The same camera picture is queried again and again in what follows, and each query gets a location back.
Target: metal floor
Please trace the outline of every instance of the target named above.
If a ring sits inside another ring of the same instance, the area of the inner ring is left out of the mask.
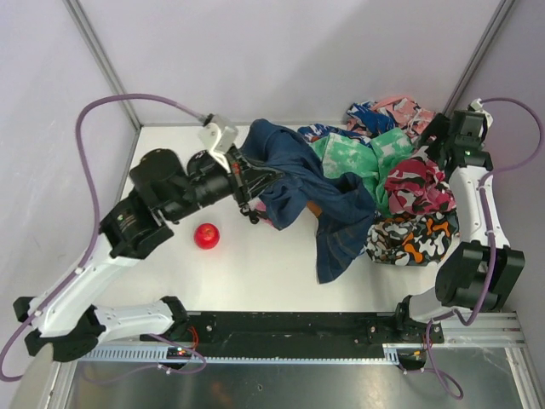
[[[436,349],[434,356],[462,385],[462,402],[433,374],[404,376],[395,366],[211,364],[188,376],[151,369],[109,386],[76,375],[67,408],[522,408],[504,349]],[[80,362],[77,372],[108,379],[138,365]]]

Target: table top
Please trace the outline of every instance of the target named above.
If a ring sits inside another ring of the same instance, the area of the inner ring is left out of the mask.
[[[185,166],[203,149],[198,128],[144,127],[131,167],[158,147],[175,151]],[[248,128],[238,128],[238,146]],[[131,188],[127,180],[123,197]],[[208,251],[193,242],[195,228],[204,222],[214,223],[221,235],[220,243]],[[97,303],[135,305],[171,295],[180,298],[188,311],[387,312],[394,311],[408,294],[419,294],[434,285],[437,266],[376,264],[366,255],[337,280],[320,285],[314,238],[317,226],[309,210],[281,232],[264,222],[252,225],[240,215],[235,200],[225,198],[171,226],[175,236],[114,282]]]

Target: purple cable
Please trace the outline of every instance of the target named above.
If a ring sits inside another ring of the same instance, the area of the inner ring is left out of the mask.
[[[486,233],[487,233],[488,241],[489,241],[489,245],[490,245],[490,260],[488,262],[488,270],[486,272],[485,282],[483,284],[483,290],[480,293],[479,299],[475,303],[475,307],[473,308],[473,311],[472,311],[471,315],[469,316],[469,318],[467,320],[465,320],[463,318],[463,316],[462,316],[462,313],[458,309],[455,308],[452,311],[450,311],[449,313],[446,313],[444,315],[440,315],[439,317],[432,318],[427,323],[427,327],[426,327],[427,355],[429,356],[429,360],[430,360],[430,363],[432,364],[433,369],[425,369],[424,371],[425,372],[434,372],[437,375],[437,379],[441,383],[441,386],[443,387],[443,389],[450,396],[452,396],[456,400],[463,399],[464,393],[463,393],[463,390],[462,390],[462,387],[460,386],[460,384],[453,377],[451,377],[446,372],[441,371],[435,365],[435,360],[433,359],[433,354],[432,354],[432,345],[431,345],[431,342],[430,342],[430,330],[432,328],[432,324],[433,324],[433,322],[437,322],[437,321],[441,321],[441,320],[445,320],[447,318],[450,318],[452,315],[455,314],[463,325],[470,326],[475,321],[475,319],[477,318],[477,315],[479,315],[479,312],[483,308],[483,304],[485,303],[486,294],[488,293],[488,290],[490,288],[491,281],[492,281],[492,276],[494,275],[494,268],[496,266],[496,253],[497,253],[497,250],[496,250],[496,237],[495,237],[495,235],[493,233],[494,223],[492,222],[491,208],[490,208],[490,204],[488,202],[488,199],[486,198],[486,192],[482,187],[485,185],[486,181],[489,178],[491,178],[491,177],[493,177],[495,175],[498,175],[500,173],[503,173],[503,172],[509,172],[510,170],[520,169],[523,166],[526,166],[532,160],[534,160],[534,158],[536,158],[536,156],[541,152],[542,147],[543,147],[543,143],[544,143],[543,140],[545,139],[545,138],[543,138],[543,123],[542,123],[542,120],[537,116],[536,112],[533,109],[531,109],[530,107],[528,107],[524,102],[515,100],[514,98],[498,97],[498,98],[489,98],[489,99],[486,99],[486,100],[482,100],[482,103],[485,104],[485,103],[488,103],[488,102],[495,102],[495,101],[512,102],[513,104],[524,108],[536,121],[537,128],[538,128],[538,131],[539,131],[539,133],[538,133],[539,142],[537,143],[537,147],[534,150],[534,152],[528,158],[523,160],[522,162],[519,162],[517,164],[511,164],[509,166],[504,166],[504,167],[499,168],[497,170],[493,170],[491,172],[488,172],[479,181],[479,196],[480,196],[481,203],[483,205],[483,212],[485,214],[485,225],[486,225],[486,230],[487,230]],[[449,379],[453,384],[456,385],[456,387],[458,388],[458,390],[460,392],[459,395],[454,394],[450,390],[448,384],[445,381],[446,378]]]
[[[93,177],[89,169],[89,162],[87,160],[87,157],[85,155],[85,149],[83,147],[82,123],[83,123],[83,120],[85,119],[85,116],[93,109],[110,102],[128,101],[128,100],[148,100],[148,101],[162,102],[163,104],[170,105],[174,108],[178,108],[181,111],[191,115],[192,117],[195,117],[199,122],[203,122],[206,119],[204,115],[198,112],[195,112],[192,109],[189,109],[188,107],[185,107],[176,101],[172,101],[168,98],[164,98],[162,96],[152,95],[152,94],[126,94],[126,95],[107,96],[105,98],[100,98],[99,100],[91,102],[80,112],[76,121],[76,143],[77,143],[77,152],[79,153],[79,158],[81,160],[82,167],[83,167],[83,173],[85,174],[85,180],[87,181],[87,185],[89,186],[89,192],[91,194],[91,201],[93,204],[93,231],[91,234],[91,239],[89,241],[89,246],[87,247],[87,250],[83,253],[81,260],[77,264],[78,268],[83,268],[85,266],[85,263],[89,260],[89,258],[93,254],[93,250],[95,249],[95,245],[96,245],[96,240],[98,239],[99,224],[100,224],[99,200],[98,200],[98,195],[96,194],[95,183],[93,182]],[[37,306],[36,311],[42,311],[51,302],[51,300],[53,300],[62,290],[64,290],[64,288],[74,279],[74,277],[76,277],[76,270],[68,274],[66,278],[63,279],[62,282],[60,282],[60,284],[57,285],[57,287],[55,287],[51,291],[51,293],[45,297],[45,299]],[[15,330],[15,332],[11,335],[11,337],[9,337],[9,340],[3,346],[2,352],[0,352],[0,381],[17,382],[23,377],[22,375],[19,375],[16,377],[10,377],[6,375],[5,373],[3,373],[3,363],[6,360],[6,356],[8,355],[8,352],[11,349],[14,342],[17,340],[20,334],[26,329],[26,327],[32,323],[32,320],[34,320],[34,318],[36,318],[36,314],[35,313],[30,314],[28,318],[21,325],[19,325],[19,327]]]
[[[173,342],[171,342],[170,340],[168,340],[166,338],[160,337],[159,335],[153,335],[153,334],[148,334],[148,335],[150,337],[153,337],[153,338],[157,339],[161,343],[167,343],[168,345],[172,345],[172,346],[177,347],[177,348],[180,347],[180,345],[178,345],[177,343],[173,343]],[[197,356],[201,360],[201,362],[203,362],[203,364],[201,366],[199,366],[198,368],[189,369],[189,370],[173,369],[173,368],[169,368],[167,366],[162,366],[159,363],[144,365],[144,366],[139,366],[138,368],[135,368],[132,371],[125,372],[123,375],[119,375],[118,377],[112,377],[112,378],[104,380],[104,381],[98,381],[98,380],[95,380],[95,379],[91,379],[87,375],[85,375],[84,371],[82,371],[82,378],[84,380],[86,380],[87,382],[93,383],[95,385],[108,385],[109,383],[115,383],[117,381],[121,381],[122,379],[125,379],[126,377],[129,377],[130,375],[132,375],[134,373],[137,373],[137,372],[140,372],[140,371],[145,371],[147,369],[153,369],[153,368],[163,369],[163,370],[165,370],[167,372],[167,374],[170,374],[171,372],[173,372],[173,373],[178,373],[178,374],[181,374],[181,375],[190,375],[192,373],[201,372],[207,365],[206,359],[199,352],[197,352],[195,349],[191,349],[191,348],[187,348],[187,347],[183,347],[183,348],[186,351],[190,352],[191,354]]]

